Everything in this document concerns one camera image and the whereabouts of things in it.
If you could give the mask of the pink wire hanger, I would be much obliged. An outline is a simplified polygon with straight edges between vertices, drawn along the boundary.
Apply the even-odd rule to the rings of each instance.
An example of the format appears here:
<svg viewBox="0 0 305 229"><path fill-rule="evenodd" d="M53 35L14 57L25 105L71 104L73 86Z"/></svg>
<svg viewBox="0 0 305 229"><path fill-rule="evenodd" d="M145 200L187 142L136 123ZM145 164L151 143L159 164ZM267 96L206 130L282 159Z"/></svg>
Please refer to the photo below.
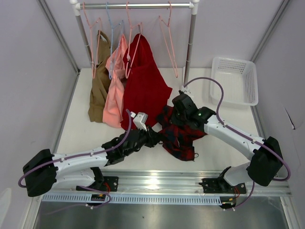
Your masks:
<svg viewBox="0 0 305 229"><path fill-rule="evenodd" d="M170 62L174 71L174 75L176 78L179 77L178 74L178 67L177 67L177 63L176 63L176 58L175 58L175 52L174 52L174 47L173 47L173 40L172 40L172 34L171 34L171 28L170 28L170 22L171 22L171 14L172 14L172 4L170 1L168 1L169 4L169 8L170 8L170 13L169 13L169 17L168 17L168 21L166 22L161 15L159 15L158 19L159 19L159 23L160 23L160 28L162 31L162 35L163 35L163 39L166 45L166 49L170 58ZM168 39L170 44L168 44L167 42L167 38L165 36L165 32L163 29L163 25L168 29Z"/></svg>

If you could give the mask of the red plaid skirt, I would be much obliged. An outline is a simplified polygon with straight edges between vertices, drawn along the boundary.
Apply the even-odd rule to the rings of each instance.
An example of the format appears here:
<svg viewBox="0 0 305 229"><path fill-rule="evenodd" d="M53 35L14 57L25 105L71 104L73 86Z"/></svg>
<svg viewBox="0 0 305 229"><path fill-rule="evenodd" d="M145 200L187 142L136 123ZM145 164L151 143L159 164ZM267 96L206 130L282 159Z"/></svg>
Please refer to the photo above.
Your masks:
<svg viewBox="0 0 305 229"><path fill-rule="evenodd" d="M172 114L173 107L166 105L156 117L157 122L162 126L162 130L158 132L161 135L162 146L168 153L181 161L194 161L197 154L193 142L207 134L186 125L172 124Z"/></svg>

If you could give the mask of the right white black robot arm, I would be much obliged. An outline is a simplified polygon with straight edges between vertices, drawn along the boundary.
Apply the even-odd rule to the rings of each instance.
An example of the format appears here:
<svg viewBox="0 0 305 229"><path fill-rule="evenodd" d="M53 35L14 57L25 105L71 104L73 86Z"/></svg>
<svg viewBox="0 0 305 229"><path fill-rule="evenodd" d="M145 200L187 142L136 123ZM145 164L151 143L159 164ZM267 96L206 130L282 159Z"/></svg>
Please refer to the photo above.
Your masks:
<svg viewBox="0 0 305 229"><path fill-rule="evenodd" d="M172 100L172 123L214 136L242 153L249 163L227 167L218 178L204 178L200 183L205 193L231 193L240 184L253 181L268 186L282 167L278 141L263 139L241 130L233 131L219 121L217 113L208 107L197 108L193 100L181 93Z"/></svg>

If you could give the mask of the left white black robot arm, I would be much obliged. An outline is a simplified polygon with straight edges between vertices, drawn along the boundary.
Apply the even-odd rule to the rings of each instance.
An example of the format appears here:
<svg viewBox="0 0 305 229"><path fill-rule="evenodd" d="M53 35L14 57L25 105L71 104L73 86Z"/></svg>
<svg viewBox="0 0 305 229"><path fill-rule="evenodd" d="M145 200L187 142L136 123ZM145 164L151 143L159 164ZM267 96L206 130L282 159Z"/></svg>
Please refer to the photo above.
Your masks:
<svg viewBox="0 0 305 229"><path fill-rule="evenodd" d="M25 184L20 187L27 190L29 197L43 195L52 189L83 191L88 187L103 191L103 167L122 162L143 146L153 148L161 138L160 133L147 127L146 130L125 131L100 147L80 153L53 154L49 149L43 149L23 166L21 180Z"/></svg>

